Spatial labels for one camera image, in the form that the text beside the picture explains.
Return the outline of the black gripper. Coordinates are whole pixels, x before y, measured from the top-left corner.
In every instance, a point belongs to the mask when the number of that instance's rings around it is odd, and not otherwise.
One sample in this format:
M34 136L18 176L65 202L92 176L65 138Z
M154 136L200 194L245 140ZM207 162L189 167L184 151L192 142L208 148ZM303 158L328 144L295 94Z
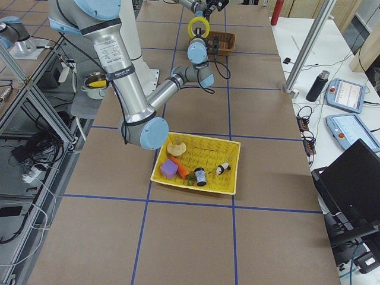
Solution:
M229 0L207 0L207 9L221 11L229 3Z
M205 40L205 46L208 54L218 54L219 52L219 37L208 37Z

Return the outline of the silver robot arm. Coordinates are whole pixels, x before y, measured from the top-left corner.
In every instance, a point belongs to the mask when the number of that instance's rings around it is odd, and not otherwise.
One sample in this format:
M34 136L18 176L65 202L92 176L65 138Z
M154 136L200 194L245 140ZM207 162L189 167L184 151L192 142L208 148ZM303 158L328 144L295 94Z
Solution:
M206 1L196 1L196 0L177 0L168 1L171 4L181 4L185 8L192 11L195 15L207 18L215 10L218 12L222 11L229 3L229 0L206 0Z
M93 44L106 78L113 84L122 109L119 126L125 143L147 150L160 148L169 134L167 122L156 115L185 83L195 82L201 88L213 85L205 38L193 34L187 55L190 66L177 67L148 96L138 78L126 42L121 35L125 26L119 17L121 1L49 1L50 26L61 33L79 34Z

